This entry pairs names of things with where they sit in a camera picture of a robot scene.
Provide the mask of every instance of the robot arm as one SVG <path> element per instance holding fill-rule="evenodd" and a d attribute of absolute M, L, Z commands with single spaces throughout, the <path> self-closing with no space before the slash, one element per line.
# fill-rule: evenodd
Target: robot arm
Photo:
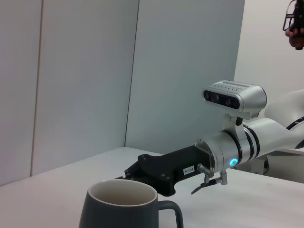
<path fill-rule="evenodd" d="M 126 179 L 147 183 L 160 194 L 170 196 L 175 193 L 177 182 L 194 175 L 205 174 L 198 189 L 217 183 L 226 185 L 227 168 L 275 150 L 304 147 L 304 90 L 287 94 L 270 105 L 265 111 L 270 118 L 248 123 L 243 123 L 243 119 L 258 117 L 266 106 L 267 96 L 261 87 L 220 81 L 202 94 L 207 104 L 225 113 L 222 130 L 179 151 L 139 156 L 125 171 Z M 210 180 L 217 172 L 220 177 Z"/>

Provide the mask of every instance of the camera lens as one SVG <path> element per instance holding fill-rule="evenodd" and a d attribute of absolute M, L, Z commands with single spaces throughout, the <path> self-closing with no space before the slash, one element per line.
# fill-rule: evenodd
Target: camera lens
<path fill-rule="evenodd" d="M 227 104 L 227 106 L 231 106 L 231 100 L 229 98 L 226 99 L 226 104 Z"/>
<path fill-rule="evenodd" d="M 219 95 L 213 94 L 211 96 L 211 101 L 215 102 L 215 103 L 218 103 L 219 102 Z"/>
<path fill-rule="evenodd" d="M 207 91 L 204 92 L 204 98 L 205 98 L 207 101 L 210 100 L 210 94 L 209 94 Z"/>

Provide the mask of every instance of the white wall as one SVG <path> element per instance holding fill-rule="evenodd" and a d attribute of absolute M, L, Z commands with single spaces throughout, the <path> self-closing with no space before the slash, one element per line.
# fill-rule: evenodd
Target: white wall
<path fill-rule="evenodd" d="M 295 51 L 282 31 L 289 2 L 245 3 L 235 81 L 263 87 L 268 104 L 287 92 L 304 89 L 304 51 Z"/>
<path fill-rule="evenodd" d="M 168 153 L 220 130 L 201 91 L 233 80 L 243 0 L 141 0 L 126 146 Z"/>
<path fill-rule="evenodd" d="M 45 0 L 33 174 L 124 145 L 138 0 Z"/>
<path fill-rule="evenodd" d="M 41 0 L 0 1 L 0 185 L 30 176 Z"/>

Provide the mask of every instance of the mug handle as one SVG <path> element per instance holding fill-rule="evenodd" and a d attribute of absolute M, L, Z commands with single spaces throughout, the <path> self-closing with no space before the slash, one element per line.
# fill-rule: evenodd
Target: mug handle
<path fill-rule="evenodd" d="M 158 202 L 158 210 L 172 209 L 175 211 L 177 228 L 184 228 L 182 213 L 180 207 L 173 201 L 160 201 Z"/>

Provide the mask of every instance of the white robot arm segment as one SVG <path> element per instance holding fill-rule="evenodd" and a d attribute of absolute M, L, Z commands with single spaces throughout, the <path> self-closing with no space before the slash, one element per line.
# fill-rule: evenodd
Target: white robot arm segment
<path fill-rule="evenodd" d="M 226 113 L 223 129 L 195 146 L 209 154 L 210 170 L 220 172 L 217 182 L 227 184 L 225 169 L 279 149 L 304 147 L 304 90 L 284 95 L 258 117 L 267 96 L 256 85 L 221 81 L 202 92 L 206 102 Z"/>

